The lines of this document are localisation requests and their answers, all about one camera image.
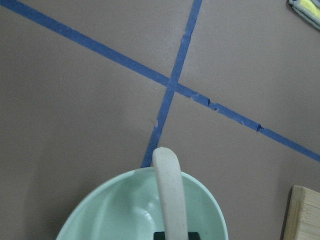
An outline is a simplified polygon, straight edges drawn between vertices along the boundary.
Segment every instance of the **bowl rim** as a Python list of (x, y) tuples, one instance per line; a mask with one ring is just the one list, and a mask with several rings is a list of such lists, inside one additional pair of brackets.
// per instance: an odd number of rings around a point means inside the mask
[[(129, 178), (133, 175), (136, 174), (141, 174), (141, 173), (148, 173), (148, 172), (154, 172), (154, 168), (153, 167), (144, 167), (144, 168), (139, 168), (139, 169), (135, 169), (135, 170), (131, 170), (131, 171), (127, 171), (125, 173), (122, 173), (118, 176), (115, 176), (109, 180), (107, 180), (106, 182), (102, 183), (101, 185), (99, 185), (98, 187), (96, 187), (93, 191), (91, 191), (76, 207), (75, 209), (72, 211), (72, 213), (69, 215), (69, 217), (67, 218), (66, 222), (64, 223), (64, 225), (62, 226), (58, 236), (57, 236), (57, 240), (59, 240), (63, 235), (65, 235), (65, 232), (67, 231), (67, 229), (69, 229), (70, 224), (72, 224), (72, 222), (74, 221), (74, 219), (77, 217), (77, 215), (81, 212), (81, 210), (87, 205), (87, 203), (89, 203), (93, 198), (95, 198), (98, 194), (100, 194), (102, 191), (104, 191), (105, 189), (107, 189), (108, 187), (112, 186), (113, 184), (122, 181), (126, 178)], [(220, 206), (218, 204), (218, 202), (216, 201), (216, 199), (214, 198), (214, 196), (211, 194), (211, 192), (201, 183), (199, 182), (197, 179), (195, 179), (193, 176), (185, 173), (185, 172), (181, 172), (182, 178), (186, 178), (188, 180), (190, 180), (191, 182), (195, 183), (198, 187), (200, 187), (210, 198), (210, 200), (212, 201), (212, 203), (214, 204), (214, 206), (217, 209), (217, 212), (219, 214), (219, 217), (222, 221), (222, 226), (223, 226), (223, 232), (225, 234), (225, 239), (228, 240), (229, 236), (228, 236), (228, 231), (227, 231), (227, 225), (226, 225), (226, 221), (224, 218), (224, 215), (220, 209)]]

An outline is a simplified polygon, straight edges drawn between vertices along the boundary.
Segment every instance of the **blue painter's tape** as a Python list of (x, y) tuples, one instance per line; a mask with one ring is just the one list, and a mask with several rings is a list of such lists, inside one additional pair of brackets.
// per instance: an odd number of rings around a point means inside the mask
[(268, 138), (271, 138), (275, 141), (277, 141), (278, 143), (281, 143), (309, 158), (312, 158), (318, 162), (320, 162), (320, 155), (305, 148), (304, 146), (299, 145), (298, 143), (284, 137), (281, 136), (280, 134), (268, 129), (268, 128), (264, 128), (261, 126), (261, 124), (245, 117), (242, 116), (241, 114), (219, 104), (219, 103), (214, 103), (211, 102), (210, 99), (206, 96), (203, 96), (199, 93), (197, 93), (196, 91), (193, 91), (192, 89), (181, 85), (180, 83), (178, 83), (178, 86), (176, 88), (177, 93), (187, 97), (187, 98), (192, 98), (195, 102), (208, 107), (214, 111), (217, 111), (218, 113), (248, 127), (251, 128), (265, 136), (267, 136)]
[(122, 66), (127, 67), (139, 73), (161, 85), (167, 86), (169, 78), (148, 68), (147, 66), (142, 65), (141, 63), (95, 41), (82, 33), (54, 20), (51, 17), (48, 17), (41, 12), (19, 2), (16, 0), (0, 0), (0, 5), (10, 9), (11, 11), (28, 18), (31, 21), (40, 24), (57, 34), (60, 34)]
[(304, 146), (301, 146), (300, 144), (294, 142), (294, 141), (291, 141), (290, 139), (288, 138), (285, 138), (284, 136), (281, 136), (280, 134), (268, 129), (268, 128), (262, 128), (259, 130), (259, 133), (277, 141), (278, 143), (281, 143), (293, 150), (296, 150), (297, 152), (303, 154), (303, 155), (306, 155), (307, 157), (311, 158), (311, 159), (314, 159), (318, 162), (320, 162), (320, 155), (305, 148)]
[(153, 128), (148, 147), (146, 149), (141, 167), (150, 167), (152, 162), (152, 153), (158, 147), (158, 143), (169, 113), (171, 102), (174, 98), (175, 91), (178, 86), (179, 77), (181, 75), (182, 68), (187, 56), (188, 48), (190, 45), (191, 35), (195, 29), (197, 17), (201, 7), (201, 0), (194, 0), (190, 15), (185, 27), (185, 33), (182, 37), (178, 54), (175, 59), (174, 67), (171, 73), (171, 77), (168, 81), (167, 88), (162, 100), (162, 104), (157, 117), (157, 126)]

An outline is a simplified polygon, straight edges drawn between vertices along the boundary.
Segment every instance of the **gray floor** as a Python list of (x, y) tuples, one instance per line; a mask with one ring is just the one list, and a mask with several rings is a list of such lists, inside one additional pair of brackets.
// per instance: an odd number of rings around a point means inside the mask
[[(23, 3), (169, 77), (193, 1)], [(137, 169), (165, 87), (0, 6), (0, 239), (54, 239)], [(203, 1), (179, 82), (320, 154), (320, 32), (286, 1)], [(278, 240), (320, 163), (175, 93), (160, 146), (214, 195), (229, 238)]]

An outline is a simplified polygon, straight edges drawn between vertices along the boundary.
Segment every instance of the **wooden board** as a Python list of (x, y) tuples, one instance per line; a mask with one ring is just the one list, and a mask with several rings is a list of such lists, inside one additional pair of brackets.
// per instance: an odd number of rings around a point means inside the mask
[(283, 240), (320, 240), (320, 193), (293, 186)]

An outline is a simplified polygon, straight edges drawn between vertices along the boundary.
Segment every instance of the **white handle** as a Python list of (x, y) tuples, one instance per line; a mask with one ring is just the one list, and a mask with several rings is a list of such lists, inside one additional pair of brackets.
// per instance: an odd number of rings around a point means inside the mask
[(153, 151), (166, 240), (188, 240), (185, 192), (177, 156), (169, 148)]

